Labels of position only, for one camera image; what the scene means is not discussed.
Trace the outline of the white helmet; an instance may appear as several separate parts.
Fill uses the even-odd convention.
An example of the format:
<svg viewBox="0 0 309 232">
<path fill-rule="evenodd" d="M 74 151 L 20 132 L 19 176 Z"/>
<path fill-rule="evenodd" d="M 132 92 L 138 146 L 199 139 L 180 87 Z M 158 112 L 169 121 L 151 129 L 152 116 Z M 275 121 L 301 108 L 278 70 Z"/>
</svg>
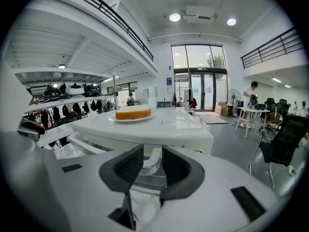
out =
<svg viewBox="0 0 309 232">
<path fill-rule="evenodd" d="M 73 85 L 66 87 L 65 94 L 69 96 L 84 95 L 84 88 L 81 85 L 74 83 Z"/>
</svg>

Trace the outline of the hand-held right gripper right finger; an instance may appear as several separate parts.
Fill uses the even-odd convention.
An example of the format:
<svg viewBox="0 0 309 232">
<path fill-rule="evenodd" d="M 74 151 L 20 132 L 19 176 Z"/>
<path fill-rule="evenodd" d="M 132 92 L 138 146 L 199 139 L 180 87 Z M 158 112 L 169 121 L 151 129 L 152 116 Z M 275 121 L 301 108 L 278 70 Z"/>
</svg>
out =
<svg viewBox="0 0 309 232">
<path fill-rule="evenodd" d="M 202 165 L 204 181 L 188 198 L 163 204 L 153 218 L 154 212 L 146 208 L 139 217 L 149 222 L 138 226 L 138 232 L 250 231 L 253 223 L 232 194 L 233 188 L 245 187 L 266 210 L 278 202 L 268 187 L 237 165 L 193 150 L 175 150 Z"/>
</svg>

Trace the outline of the white toaster oven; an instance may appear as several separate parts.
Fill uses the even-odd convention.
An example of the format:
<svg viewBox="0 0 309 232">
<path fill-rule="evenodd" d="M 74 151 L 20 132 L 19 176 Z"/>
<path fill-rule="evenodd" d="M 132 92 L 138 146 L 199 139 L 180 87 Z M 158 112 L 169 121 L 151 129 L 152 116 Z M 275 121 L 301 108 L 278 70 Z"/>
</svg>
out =
<svg viewBox="0 0 309 232">
<path fill-rule="evenodd" d="M 152 113 L 157 113 L 155 117 L 137 122 L 113 121 L 111 116 L 115 113 L 110 111 L 74 122 L 71 138 L 104 151 L 127 151 L 143 144 L 145 156 L 150 156 L 153 148 L 162 145 L 206 155 L 211 152 L 213 135 L 183 109 L 153 109 Z"/>
</svg>

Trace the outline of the coat rack with clothes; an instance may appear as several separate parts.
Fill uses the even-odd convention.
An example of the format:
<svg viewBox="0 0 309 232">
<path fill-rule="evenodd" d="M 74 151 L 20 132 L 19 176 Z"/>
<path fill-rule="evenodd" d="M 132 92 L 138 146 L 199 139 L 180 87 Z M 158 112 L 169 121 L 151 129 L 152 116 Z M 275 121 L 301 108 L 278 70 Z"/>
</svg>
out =
<svg viewBox="0 0 309 232">
<path fill-rule="evenodd" d="M 197 101 L 190 87 L 177 87 L 171 104 L 173 107 L 184 107 L 192 110 L 197 109 Z"/>
</svg>

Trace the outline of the white metal shelf rack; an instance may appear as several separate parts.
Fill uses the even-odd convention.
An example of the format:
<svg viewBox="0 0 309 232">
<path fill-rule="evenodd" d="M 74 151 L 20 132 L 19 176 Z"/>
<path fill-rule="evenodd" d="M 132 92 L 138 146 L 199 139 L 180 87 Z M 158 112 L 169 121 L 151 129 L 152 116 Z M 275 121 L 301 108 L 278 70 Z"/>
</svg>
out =
<svg viewBox="0 0 309 232">
<path fill-rule="evenodd" d="M 104 93 L 102 90 L 103 83 L 114 84 L 116 79 L 115 75 L 74 69 L 57 70 L 54 68 L 17 68 L 13 70 L 13 73 L 31 95 L 31 101 L 24 112 L 24 118 L 34 120 L 40 125 L 41 111 L 44 108 L 85 101 L 91 103 L 92 101 L 97 102 L 100 100 L 97 102 L 97 109 L 101 110 L 101 113 L 103 113 L 113 109 L 115 106 L 116 97 L 114 93 Z M 65 94 L 66 87 L 74 83 L 81 86 L 83 86 L 83 84 L 98 85 L 100 95 L 85 97 L 84 95 L 69 96 Z M 62 95 L 55 99 L 44 99 L 42 95 L 48 84 L 59 88 Z M 72 127 L 73 123 L 74 122 L 45 131 L 40 135 L 37 142 L 38 146 L 54 150 L 61 148 L 63 145 L 68 145 L 70 143 L 69 136 L 74 132 Z"/>
</svg>

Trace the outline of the thick bread slice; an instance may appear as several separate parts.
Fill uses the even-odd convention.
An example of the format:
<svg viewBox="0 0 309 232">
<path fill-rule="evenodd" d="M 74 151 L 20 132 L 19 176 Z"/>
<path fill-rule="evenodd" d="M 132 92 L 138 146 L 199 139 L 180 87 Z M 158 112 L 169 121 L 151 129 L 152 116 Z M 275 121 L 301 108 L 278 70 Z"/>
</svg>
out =
<svg viewBox="0 0 309 232">
<path fill-rule="evenodd" d="M 134 120 L 151 116 L 151 108 L 148 104 L 123 106 L 115 113 L 117 120 Z"/>
</svg>

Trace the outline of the brown cardboard box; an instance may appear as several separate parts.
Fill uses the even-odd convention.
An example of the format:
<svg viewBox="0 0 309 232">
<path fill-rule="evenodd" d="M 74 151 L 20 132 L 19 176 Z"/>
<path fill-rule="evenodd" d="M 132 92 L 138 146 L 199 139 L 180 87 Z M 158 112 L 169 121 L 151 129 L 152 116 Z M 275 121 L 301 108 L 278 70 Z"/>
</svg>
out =
<svg viewBox="0 0 309 232">
<path fill-rule="evenodd" d="M 224 106 L 221 106 L 220 108 L 220 115 L 221 116 L 233 116 L 233 105 L 226 104 Z"/>
</svg>

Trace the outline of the white pegboard panel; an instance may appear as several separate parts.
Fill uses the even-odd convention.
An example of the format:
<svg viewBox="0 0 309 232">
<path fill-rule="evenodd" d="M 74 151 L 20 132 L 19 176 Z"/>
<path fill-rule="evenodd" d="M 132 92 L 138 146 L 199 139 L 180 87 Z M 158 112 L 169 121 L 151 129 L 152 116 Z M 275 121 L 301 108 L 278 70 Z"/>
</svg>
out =
<svg viewBox="0 0 309 232">
<path fill-rule="evenodd" d="M 139 88 L 134 91 L 135 103 L 148 104 L 151 108 L 156 107 L 157 104 L 157 87 L 150 86 L 147 88 Z"/>
</svg>

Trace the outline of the brown floor mat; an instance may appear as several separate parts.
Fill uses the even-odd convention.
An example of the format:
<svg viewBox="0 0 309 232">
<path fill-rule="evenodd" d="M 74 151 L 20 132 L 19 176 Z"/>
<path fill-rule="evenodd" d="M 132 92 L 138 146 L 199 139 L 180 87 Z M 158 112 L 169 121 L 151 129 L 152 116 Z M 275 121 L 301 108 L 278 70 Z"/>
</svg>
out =
<svg viewBox="0 0 309 232">
<path fill-rule="evenodd" d="M 228 122 L 216 112 L 194 112 L 194 116 L 201 118 L 206 124 L 228 124 Z"/>
</svg>

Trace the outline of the rattan chair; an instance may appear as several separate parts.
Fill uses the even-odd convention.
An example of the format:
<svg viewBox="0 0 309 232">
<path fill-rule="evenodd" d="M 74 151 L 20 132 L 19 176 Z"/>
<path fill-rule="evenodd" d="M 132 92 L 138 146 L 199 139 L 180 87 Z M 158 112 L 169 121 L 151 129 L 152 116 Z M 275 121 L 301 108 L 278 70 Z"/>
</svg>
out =
<svg viewBox="0 0 309 232">
<path fill-rule="evenodd" d="M 283 117 L 280 113 L 273 112 L 266 117 L 267 132 L 276 132 L 281 128 Z"/>
</svg>

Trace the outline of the black balcony railing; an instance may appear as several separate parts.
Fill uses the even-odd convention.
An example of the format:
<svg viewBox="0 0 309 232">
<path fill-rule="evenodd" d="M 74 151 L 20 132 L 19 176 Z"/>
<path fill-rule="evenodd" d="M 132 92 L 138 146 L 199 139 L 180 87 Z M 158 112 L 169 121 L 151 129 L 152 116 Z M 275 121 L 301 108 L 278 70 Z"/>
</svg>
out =
<svg viewBox="0 0 309 232">
<path fill-rule="evenodd" d="M 303 49 L 305 49 L 303 42 L 300 39 L 297 30 L 292 27 L 256 49 L 243 55 L 240 59 L 242 61 L 243 68 L 246 69 L 265 61 Z"/>
<path fill-rule="evenodd" d="M 153 61 L 154 56 L 142 41 L 142 39 L 137 35 L 133 28 L 113 9 L 113 6 L 108 5 L 103 0 L 83 0 L 88 3 L 106 17 L 111 19 L 119 28 L 121 28 L 136 44 L 137 46 L 148 56 L 148 58 Z"/>
</svg>

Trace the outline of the ceiling air conditioner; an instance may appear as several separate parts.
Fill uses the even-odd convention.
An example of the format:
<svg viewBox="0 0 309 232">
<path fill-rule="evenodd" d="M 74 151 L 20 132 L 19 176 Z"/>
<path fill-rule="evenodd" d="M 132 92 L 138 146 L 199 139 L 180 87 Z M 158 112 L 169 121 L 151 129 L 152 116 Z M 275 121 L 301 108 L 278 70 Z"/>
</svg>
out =
<svg viewBox="0 0 309 232">
<path fill-rule="evenodd" d="M 215 9 L 205 6 L 186 6 L 183 20 L 188 24 L 210 24 L 213 21 Z"/>
</svg>

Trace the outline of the black mesh office chair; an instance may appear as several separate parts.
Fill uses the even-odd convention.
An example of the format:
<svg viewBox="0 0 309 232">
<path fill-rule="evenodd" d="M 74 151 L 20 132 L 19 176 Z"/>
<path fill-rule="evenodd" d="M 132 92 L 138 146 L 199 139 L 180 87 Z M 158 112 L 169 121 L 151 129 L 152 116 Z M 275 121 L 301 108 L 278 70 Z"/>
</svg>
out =
<svg viewBox="0 0 309 232">
<path fill-rule="evenodd" d="M 275 163 L 288 167 L 292 161 L 295 149 L 298 148 L 301 139 L 305 136 L 307 131 L 309 131 L 309 118 L 288 115 L 282 122 L 278 133 L 269 143 L 263 142 L 263 137 L 265 135 L 263 132 L 249 163 L 249 173 L 252 173 L 253 159 L 257 151 L 260 150 L 264 162 L 269 164 L 267 170 L 270 179 L 269 187 L 274 188 L 275 183 L 272 165 Z"/>
</svg>

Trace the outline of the row of black hanging bags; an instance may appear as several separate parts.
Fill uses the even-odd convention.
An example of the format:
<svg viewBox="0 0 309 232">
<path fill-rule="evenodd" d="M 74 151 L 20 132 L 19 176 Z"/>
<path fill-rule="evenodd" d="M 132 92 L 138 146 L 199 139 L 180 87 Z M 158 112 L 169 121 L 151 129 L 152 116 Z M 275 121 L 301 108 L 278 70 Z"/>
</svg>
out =
<svg viewBox="0 0 309 232">
<path fill-rule="evenodd" d="M 98 115 L 102 111 L 97 109 L 97 102 L 76 102 L 44 108 L 41 111 L 41 125 L 45 131 L 48 131 L 83 118 Z"/>
</svg>

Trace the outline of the round pale plate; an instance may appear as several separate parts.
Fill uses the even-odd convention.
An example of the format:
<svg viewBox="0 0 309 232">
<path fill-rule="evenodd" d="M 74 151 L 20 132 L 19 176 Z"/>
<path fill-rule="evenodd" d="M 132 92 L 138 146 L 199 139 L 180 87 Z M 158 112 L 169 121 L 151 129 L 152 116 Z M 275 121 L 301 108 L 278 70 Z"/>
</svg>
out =
<svg viewBox="0 0 309 232">
<path fill-rule="evenodd" d="M 137 122 L 137 121 L 143 121 L 143 120 L 148 120 L 153 117 L 155 117 L 157 113 L 151 113 L 150 116 L 144 117 L 144 118 L 137 118 L 137 119 L 116 119 L 115 114 L 111 116 L 111 120 L 116 121 L 116 122 Z"/>
</svg>

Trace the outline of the black desk chair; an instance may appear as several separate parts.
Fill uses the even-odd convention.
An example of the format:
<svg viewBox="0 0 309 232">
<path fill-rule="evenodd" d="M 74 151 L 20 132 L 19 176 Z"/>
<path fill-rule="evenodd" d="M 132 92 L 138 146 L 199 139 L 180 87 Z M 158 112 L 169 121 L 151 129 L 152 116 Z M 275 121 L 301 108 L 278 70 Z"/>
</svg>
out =
<svg viewBox="0 0 309 232">
<path fill-rule="evenodd" d="M 273 98 L 267 98 L 265 101 L 265 109 L 269 110 L 270 113 L 276 112 L 277 104 Z"/>
<path fill-rule="evenodd" d="M 289 107 L 290 106 L 287 104 L 287 100 L 280 99 L 276 104 L 276 112 L 285 117 L 288 114 Z"/>
</svg>

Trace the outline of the glass entrance doors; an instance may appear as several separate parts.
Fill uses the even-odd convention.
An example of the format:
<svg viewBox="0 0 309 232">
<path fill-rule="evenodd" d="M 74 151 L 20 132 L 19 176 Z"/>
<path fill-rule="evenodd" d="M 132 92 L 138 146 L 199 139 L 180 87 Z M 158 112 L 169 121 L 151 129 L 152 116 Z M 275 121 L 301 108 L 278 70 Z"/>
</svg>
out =
<svg viewBox="0 0 309 232">
<path fill-rule="evenodd" d="M 227 70 L 221 46 L 183 44 L 171 50 L 175 90 L 192 88 L 197 101 L 194 111 L 214 112 L 217 102 L 227 102 Z"/>
</svg>

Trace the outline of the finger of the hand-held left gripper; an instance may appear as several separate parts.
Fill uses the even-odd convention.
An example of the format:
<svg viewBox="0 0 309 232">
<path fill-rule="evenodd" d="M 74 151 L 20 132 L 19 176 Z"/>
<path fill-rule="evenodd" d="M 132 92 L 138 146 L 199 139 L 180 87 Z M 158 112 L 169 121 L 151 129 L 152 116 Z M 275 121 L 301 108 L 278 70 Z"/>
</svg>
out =
<svg viewBox="0 0 309 232">
<path fill-rule="evenodd" d="M 16 131 L 0 130 L 0 174 L 16 197 L 56 196 L 42 149 Z"/>
</svg>

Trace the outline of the black helmet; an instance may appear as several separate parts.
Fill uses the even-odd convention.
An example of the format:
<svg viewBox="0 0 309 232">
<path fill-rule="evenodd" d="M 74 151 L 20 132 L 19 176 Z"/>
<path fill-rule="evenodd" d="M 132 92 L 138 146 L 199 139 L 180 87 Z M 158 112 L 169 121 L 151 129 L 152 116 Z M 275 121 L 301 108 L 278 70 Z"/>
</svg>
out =
<svg viewBox="0 0 309 232">
<path fill-rule="evenodd" d="M 84 96 L 85 97 L 95 97 L 100 95 L 100 89 L 98 85 L 95 84 L 83 84 Z"/>
<path fill-rule="evenodd" d="M 59 98 L 61 95 L 62 92 L 60 91 L 59 88 L 53 87 L 51 84 L 48 84 L 42 96 L 44 99 L 48 100 L 48 99 Z"/>
</svg>

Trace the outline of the white desk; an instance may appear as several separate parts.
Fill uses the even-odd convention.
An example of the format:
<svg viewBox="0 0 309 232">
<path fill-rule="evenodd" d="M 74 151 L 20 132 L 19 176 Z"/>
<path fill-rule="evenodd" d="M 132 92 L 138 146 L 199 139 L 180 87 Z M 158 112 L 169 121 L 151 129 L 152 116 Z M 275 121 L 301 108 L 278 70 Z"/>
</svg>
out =
<svg viewBox="0 0 309 232">
<path fill-rule="evenodd" d="M 256 122 L 257 122 L 257 119 L 258 119 L 258 116 L 255 116 L 255 121 L 254 121 L 254 124 L 253 126 L 251 127 L 250 126 L 250 120 L 251 118 L 254 117 L 255 114 L 264 114 L 264 124 L 263 124 L 263 130 L 262 132 L 265 131 L 265 128 L 266 128 L 266 119 L 267 119 L 267 112 L 269 112 L 269 110 L 256 110 L 256 109 L 253 109 L 253 108 L 248 108 L 248 107 L 239 107 L 238 109 L 240 109 L 241 111 L 243 111 L 244 113 L 247 113 L 247 117 L 246 119 L 243 119 L 241 115 L 239 115 L 239 118 L 237 120 L 237 124 L 236 124 L 236 128 L 235 130 L 238 129 L 239 125 L 240 125 L 240 122 L 246 122 L 246 131 L 245 131 L 245 138 L 247 138 L 248 136 L 248 131 L 249 131 L 249 128 L 251 128 L 253 131 L 254 130 L 254 127 L 256 125 Z"/>
</svg>

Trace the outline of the standing fan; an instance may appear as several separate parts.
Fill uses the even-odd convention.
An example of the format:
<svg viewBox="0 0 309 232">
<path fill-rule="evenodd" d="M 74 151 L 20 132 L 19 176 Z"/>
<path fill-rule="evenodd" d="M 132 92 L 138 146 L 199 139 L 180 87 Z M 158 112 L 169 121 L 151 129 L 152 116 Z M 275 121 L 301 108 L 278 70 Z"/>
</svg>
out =
<svg viewBox="0 0 309 232">
<path fill-rule="evenodd" d="M 227 108 L 228 108 L 228 116 L 234 117 L 235 110 L 237 108 L 237 103 L 241 99 L 241 94 L 236 89 L 231 89 L 227 93 Z"/>
</svg>

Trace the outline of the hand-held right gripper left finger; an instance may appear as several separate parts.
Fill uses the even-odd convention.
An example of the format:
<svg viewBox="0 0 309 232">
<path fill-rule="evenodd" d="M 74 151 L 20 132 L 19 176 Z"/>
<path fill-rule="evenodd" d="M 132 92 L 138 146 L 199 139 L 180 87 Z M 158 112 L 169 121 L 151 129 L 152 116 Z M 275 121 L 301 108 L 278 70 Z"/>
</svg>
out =
<svg viewBox="0 0 309 232">
<path fill-rule="evenodd" d="M 134 231 L 130 189 L 143 166 L 143 145 L 57 160 L 34 148 L 36 182 L 31 205 L 52 232 Z"/>
</svg>

